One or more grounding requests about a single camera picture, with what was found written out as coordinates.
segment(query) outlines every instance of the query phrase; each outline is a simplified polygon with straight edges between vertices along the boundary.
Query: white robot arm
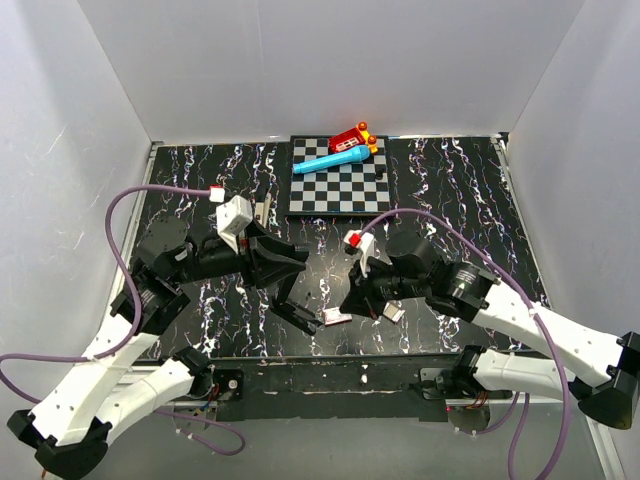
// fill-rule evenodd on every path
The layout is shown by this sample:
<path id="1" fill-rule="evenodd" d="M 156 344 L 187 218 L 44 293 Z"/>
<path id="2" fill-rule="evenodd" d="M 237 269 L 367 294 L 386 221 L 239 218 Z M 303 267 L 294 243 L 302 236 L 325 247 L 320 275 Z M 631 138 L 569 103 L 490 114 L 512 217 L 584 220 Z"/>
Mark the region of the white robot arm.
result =
<path id="1" fill-rule="evenodd" d="M 498 277 L 470 263 L 449 261 L 416 233 L 399 232 L 387 241 L 390 264 L 371 258 L 372 240 L 370 233 L 360 237 L 354 231 L 344 239 L 347 251 L 360 251 L 361 258 L 349 273 L 342 313 L 377 318 L 389 300 L 423 297 L 440 314 L 509 335 L 550 357 L 549 344 L 533 318 L 537 313 L 554 340 L 582 412 L 612 428 L 631 428 L 640 385 L 638 334 L 620 338 L 597 332 L 541 305 L 530 311 L 518 292 Z M 479 346 L 465 347 L 456 366 L 430 386 L 436 398 L 494 390 L 562 397 L 554 361 Z"/>

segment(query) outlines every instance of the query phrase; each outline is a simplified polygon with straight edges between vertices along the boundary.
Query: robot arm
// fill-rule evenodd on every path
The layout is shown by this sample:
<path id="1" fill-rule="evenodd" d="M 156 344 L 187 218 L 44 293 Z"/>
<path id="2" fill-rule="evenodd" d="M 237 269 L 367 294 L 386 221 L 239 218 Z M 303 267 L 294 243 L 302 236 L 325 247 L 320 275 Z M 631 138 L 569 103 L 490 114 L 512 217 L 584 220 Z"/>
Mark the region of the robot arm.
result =
<path id="1" fill-rule="evenodd" d="M 224 191 L 212 188 L 211 199 Z M 260 216 L 264 223 L 265 208 Z M 168 217 L 154 222 L 141 238 L 130 271 L 142 302 L 142 321 L 129 342 L 113 355 L 95 356 L 126 337 L 134 319 L 133 294 L 125 287 L 112 303 L 111 317 L 84 352 L 90 361 L 74 365 L 32 410 L 15 412 L 11 431 L 36 450 L 49 472 L 79 479 L 91 471 L 110 445 L 135 422 L 184 395 L 202 397 L 216 375 L 212 361 L 193 347 L 167 360 L 157 371 L 118 393 L 114 387 L 138 357 L 151 347 L 188 305 L 184 283 L 240 273 L 246 287 L 278 283 L 272 310 L 309 333 L 320 322 L 288 300 L 309 252 L 271 236 L 251 216 L 248 200 L 235 196 L 217 207 L 217 232 L 196 242 L 187 225 Z"/>
<path id="2" fill-rule="evenodd" d="M 517 292 L 492 273 L 467 262 L 453 262 L 416 233 L 391 237 L 387 264 L 370 258 L 371 234 L 345 237 L 347 251 L 362 256 L 349 273 L 350 290 L 342 313 L 377 318 L 388 300 L 423 297 L 440 314 L 490 328 L 543 355 L 549 346 Z M 580 409 L 614 428 L 627 429 L 635 413 L 640 385 L 640 339 L 634 332 L 622 338 L 583 327 L 536 305 L 566 365 L 570 390 Z M 560 398 L 555 363 L 515 357 L 467 346 L 451 372 L 435 379 L 435 394 L 477 395 L 483 390 L 518 390 Z"/>

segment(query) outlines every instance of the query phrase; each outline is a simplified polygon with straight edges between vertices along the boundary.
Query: checkerboard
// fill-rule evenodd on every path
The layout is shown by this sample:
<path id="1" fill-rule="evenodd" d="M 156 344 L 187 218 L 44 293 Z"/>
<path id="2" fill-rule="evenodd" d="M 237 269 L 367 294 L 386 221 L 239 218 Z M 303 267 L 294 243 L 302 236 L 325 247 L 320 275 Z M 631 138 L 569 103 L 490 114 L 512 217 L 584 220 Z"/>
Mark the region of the checkerboard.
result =
<path id="1" fill-rule="evenodd" d="M 329 154 L 328 138 L 291 137 L 293 164 Z M 362 163 L 337 165 L 291 178 L 289 215 L 377 215 L 389 211 L 391 196 L 386 139 L 378 137 L 378 152 Z M 384 174 L 376 179 L 376 170 Z"/>

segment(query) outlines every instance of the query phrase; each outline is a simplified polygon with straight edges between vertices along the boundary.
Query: white enclosure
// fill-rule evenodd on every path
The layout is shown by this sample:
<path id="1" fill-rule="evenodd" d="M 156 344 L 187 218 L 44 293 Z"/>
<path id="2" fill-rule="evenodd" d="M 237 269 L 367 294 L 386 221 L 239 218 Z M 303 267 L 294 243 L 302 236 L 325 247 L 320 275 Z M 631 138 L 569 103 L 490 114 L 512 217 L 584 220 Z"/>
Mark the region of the white enclosure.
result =
<path id="1" fill-rule="evenodd" d="M 510 131 L 582 0 L 79 0 L 152 140 Z"/>
<path id="2" fill-rule="evenodd" d="M 106 206 L 143 180 L 151 141 L 286 140 L 360 120 L 390 135 L 512 132 L 514 193 L 553 306 L 638 330 L 639 42 L 631 0 L 2 2 L 0 351 L 89 343 L 115 271 Z M 66 371 L 3 368 L 36 396 Z M 4 388 L 0 404 L 3 422 L 28 407 Z M 628 478 L 638 423 L 614 432 Z M 33 451 L 6 428 L 0 440 L 0 477 L 33 478 Z"/>
<path id="3" fill-rule="evenodd" d="M 516 197 L 554 308 L 623 335 L 640 321 L 640 4 L 587 2 L 513 131 Z M 612 430 L 628 478 L 640 424 Z"/>
<path id="4" fill-rule="evenodd" d="M 115 262 L 113 196 L 140 183 L 150 141 L 75 0 L 0 3 L 0 351 L 78 354 L 98 330 Z M 122 239 L 132 203 L 114 218 Z M 40 398 L 68 367 L 6 362 Z M 38 475 L 4 427 L 29 408 L 0 388 L 3 479 Z"/>

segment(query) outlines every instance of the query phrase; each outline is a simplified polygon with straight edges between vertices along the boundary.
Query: yellow part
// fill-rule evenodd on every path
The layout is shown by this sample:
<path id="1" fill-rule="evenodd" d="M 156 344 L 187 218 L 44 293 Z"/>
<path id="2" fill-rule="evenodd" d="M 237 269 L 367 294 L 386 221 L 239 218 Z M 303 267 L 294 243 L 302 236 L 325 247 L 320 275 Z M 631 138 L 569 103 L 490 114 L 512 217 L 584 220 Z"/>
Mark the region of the yellow part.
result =
<path id="1" fill-rule="evenodd" d="M 360 135 L 362 135 L 362 138 L 364 138 L 364 144 L 369 147 L 369 151 L 373 154 L 378 153 L 378 146 L 377 145 L 369 145 L 367 143 L 367 141 L 369 140 L 369 137 L 371 136 L 371 134 L 369 133 L 368 130 L 359 130 Z"/>

